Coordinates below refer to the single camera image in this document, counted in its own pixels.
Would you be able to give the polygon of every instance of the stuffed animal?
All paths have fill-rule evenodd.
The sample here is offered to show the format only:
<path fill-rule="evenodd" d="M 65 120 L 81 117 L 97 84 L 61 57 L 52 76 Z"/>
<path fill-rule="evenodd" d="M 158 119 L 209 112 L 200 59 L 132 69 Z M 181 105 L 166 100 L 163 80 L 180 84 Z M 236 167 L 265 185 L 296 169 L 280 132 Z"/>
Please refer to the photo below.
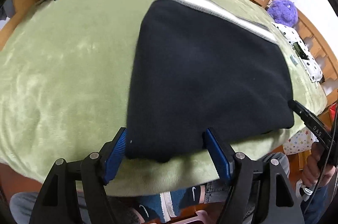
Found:
<path fill-rule="evenodd" d="M 267 10 L 276 23 L 292 27 L 298 22 L 298 12 L 294 3 L 289 0 L 273 0 Z"/>

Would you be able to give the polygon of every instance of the black cable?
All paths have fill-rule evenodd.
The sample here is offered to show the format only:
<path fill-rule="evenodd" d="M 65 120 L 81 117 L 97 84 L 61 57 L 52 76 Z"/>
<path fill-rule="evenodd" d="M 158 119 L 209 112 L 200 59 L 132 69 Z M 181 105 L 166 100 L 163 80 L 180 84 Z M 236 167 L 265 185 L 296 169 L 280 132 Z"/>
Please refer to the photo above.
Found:
<path fill-rule="evenodd" d="M 337 113 L 338 113 L 337 106 L 338 106 L 338 98 L 337 98 L 337 101 L 336 101 L 336 112 L 335 112 L 335 117 L 334 117 L 334 121 L 333 121 L 334 122 L 334 129 L 333 129 L 333 132 L 332 132 L 332 139 L 331 139 L 331 143 L 330 143 L 330 148 L 328 149 L 328 153 L 327 153 L 327 157 L 325 159 L 324 166 L 322 167 L 322 170 L 320 171 L 319 179 L 318 179 L 318 181 L 316 183 L 316 186 L 315 186 L 315 188 L 313 190 L 313 193 L 312 193 L 312 195 L 310 197 L 310 200 L 309 200 L 309 202 L 308 202 L 308 204 L 307 204 L 307 206 L 306 206 L 303 214 L 305 214 L 306 211 L 308 210 L 308 208 L 309 208 L 309 206 L 310 206 L 310 204 L 311 204 L 311 202 L 312 202 L 312 200 L 313 200 L 313 198 L 314 198 L 314 196 L 316 194 L 316 191 L 317 191 L 317 189 L 319 187 L 319 184 L 320 184 L 320 182 L 323 179 L 324 171 L 325 171 L 325 168 L 326 168 L 326 165 L 327 165 L 328 158 L 330 157 L 331 149 L 332 149 L 334 138 L 335 138 L 335 134 L 336 134 L 336 128 L 337 128 Z"/>

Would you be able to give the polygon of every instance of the silver bolt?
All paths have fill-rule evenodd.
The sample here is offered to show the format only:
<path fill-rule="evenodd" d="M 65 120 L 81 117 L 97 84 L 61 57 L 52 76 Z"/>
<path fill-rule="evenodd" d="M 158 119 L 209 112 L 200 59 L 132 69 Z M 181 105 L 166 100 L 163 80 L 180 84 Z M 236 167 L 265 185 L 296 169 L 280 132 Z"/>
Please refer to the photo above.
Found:
<path fill-rule="evenodd" d="M 245 158 L 245 154 L 244 153 L 236 153 L 236 157 L 238 158 L 238 159 L 244 159 Z"/>
<path fill-rule="evenodd" d="M 99 154 L 98 153 L 91 153 L 89 157 L 90 157 L 90 159 L 97 159 L 97 158 L 99 158 Z"/>
<path fill-rule="evenodd" d="M 59 158 L 59 159 L 57 159 L 57 160 L 55 161 L 55 165 L 60 166 L 60 165 L 63 164 L 63 162 L 64 162 L 64 160 L 63 160 L 62 158 Z"/>
<path fill-rule="evenodd" d="M 277 159 L 275 159 L 275 158 L 272 158 L 270 160 L 270 162 L 271 162 L 272 165 L 275 165 L 275 166 L 277 166 L 279 164 L 279 161 Z"/>

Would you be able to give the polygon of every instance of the green bedspread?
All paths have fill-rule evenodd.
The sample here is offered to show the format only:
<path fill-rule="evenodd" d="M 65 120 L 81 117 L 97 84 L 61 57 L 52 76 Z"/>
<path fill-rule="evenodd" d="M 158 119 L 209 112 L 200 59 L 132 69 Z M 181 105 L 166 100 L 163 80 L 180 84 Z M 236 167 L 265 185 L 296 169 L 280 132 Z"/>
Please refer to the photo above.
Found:
<path fill-rule="evenodd" d="M 327 101 L 265 10 L 249 0 L 213 0 L 276 35 L 289 65 L 294 98 L 314 113 Z M 43 182 L 57 158 L 81 160 L 126 125 L 134 49 L 152 0 L 58 0 L 35 7 L 0 52 L 0 158 Z M 303 127 L 233 143 L 258 159 Z M 207 151 L 165 164 L 124 160 L 106 191 L 137 196 L 217 179 Z"/>

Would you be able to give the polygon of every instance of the blue gripper pad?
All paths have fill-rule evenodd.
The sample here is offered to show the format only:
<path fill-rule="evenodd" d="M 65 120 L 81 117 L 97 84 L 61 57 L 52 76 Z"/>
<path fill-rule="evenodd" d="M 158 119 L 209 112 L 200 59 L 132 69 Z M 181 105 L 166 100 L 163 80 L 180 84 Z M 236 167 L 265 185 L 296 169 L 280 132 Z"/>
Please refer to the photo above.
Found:
<path fill-rule="evenodd" d="M 208 149 L 219 178 L 225 180 L 225 182 L 231 182 L 232 173 L 230 171 L 230 163 L 210 129 L 207 129 L 204 133 L 204 145 Z"/>
<path fill-rule="evenodd" d="M 122 162 L 126 150 L 126 135 L 127 129 L 124 129 L 120 138 L 117 140 L 115 146 L 113 147 L 111 154 L 105 161 L 105 175 L 103 177 L 105 185 L 115 178 L 119 166 Z"/>

